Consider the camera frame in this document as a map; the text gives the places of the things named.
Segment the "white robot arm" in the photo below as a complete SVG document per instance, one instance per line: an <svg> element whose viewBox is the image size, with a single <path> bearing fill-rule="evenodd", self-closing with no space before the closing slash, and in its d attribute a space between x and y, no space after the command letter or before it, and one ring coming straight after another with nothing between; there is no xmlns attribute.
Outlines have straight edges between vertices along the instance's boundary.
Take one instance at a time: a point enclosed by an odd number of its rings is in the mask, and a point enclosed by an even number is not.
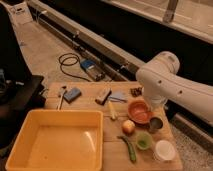
<svg viewBox="0 0 213 171"><path fill-rule="evenodd" d="M162 51L136 72L143 86L143 98L151 110L163 107L168 100L194 113L213 126L213 86L180 77L178 57Z"/></svg>

